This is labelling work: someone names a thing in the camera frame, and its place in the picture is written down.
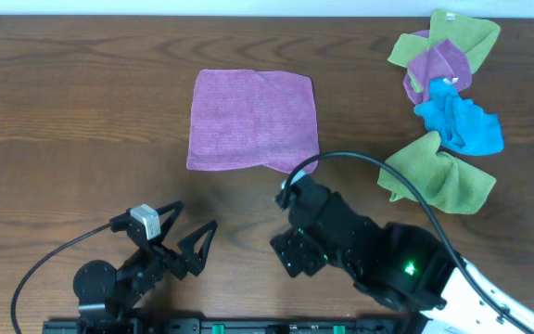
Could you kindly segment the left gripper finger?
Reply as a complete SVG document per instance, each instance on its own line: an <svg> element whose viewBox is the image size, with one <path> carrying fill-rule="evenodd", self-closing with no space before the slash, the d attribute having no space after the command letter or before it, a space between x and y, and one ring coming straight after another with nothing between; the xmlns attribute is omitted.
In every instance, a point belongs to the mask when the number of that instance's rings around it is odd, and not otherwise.
<svg viewBox="0 0 534 334"><path fill-rule="evenodd" d="M206 266L217 227L212 220L177 243L185 269L194 276L199 276Z"/></svg>
<svg viewBox="0 0 534 334"><path fill-rule="evenodd" d="M178 219L179 215L181 214L182 210L184 209L184 203L181 200L177 200L173 203L170 203L168 205L159 207L156 209L156 212L158 214L158 217L161 217L165 215L166 213L169 214L169 216L166 218L166 220L160 225L160 233L156 237L156 240L162 241Z"/></svg>

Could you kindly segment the large purple microfiber cloth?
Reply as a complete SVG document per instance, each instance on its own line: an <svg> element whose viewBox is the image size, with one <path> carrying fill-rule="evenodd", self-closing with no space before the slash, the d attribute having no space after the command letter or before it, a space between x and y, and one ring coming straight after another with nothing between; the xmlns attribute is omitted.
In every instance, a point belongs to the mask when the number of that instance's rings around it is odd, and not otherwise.
<svg viewBox="0 0 534 334"><path fill-rule="evenodd" d="M319 152L309 77L254 70L198 74L190 114L189 170L266 166L290 173Z"/></svg>

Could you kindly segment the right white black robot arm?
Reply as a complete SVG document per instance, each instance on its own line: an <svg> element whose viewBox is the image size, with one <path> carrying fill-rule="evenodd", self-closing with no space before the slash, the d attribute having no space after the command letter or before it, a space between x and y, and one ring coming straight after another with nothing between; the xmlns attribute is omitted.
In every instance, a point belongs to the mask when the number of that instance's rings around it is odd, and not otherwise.
<svg viewBox="0 0 534 334"><path fill-rule="evenodd" d="M534 312L467 260L455 265L429 231L380 226L307 174L284 186L275 201L291 226L271 245L290 276L337 267L379 304L422 315L424 333L516 333L508 315L534 332Z"/></svg>

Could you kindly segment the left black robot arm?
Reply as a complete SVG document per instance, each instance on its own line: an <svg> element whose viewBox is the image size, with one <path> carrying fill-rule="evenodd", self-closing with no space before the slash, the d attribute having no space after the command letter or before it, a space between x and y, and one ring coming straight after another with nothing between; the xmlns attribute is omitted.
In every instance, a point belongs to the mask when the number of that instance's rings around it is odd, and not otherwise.
<svg viewBox="0 0 534 334"><path fill-rule="evenodd" d="M217 230L212 220L177 243L179 251L163 245L184 208L181 201L154 209L146 204L109 220L112 232L124 232L137 247L120 268L102 260L83 265L73 279L79 306L79 333L160 333L136 304L169 273L182 280L198 276L206 266Z"/></svg>

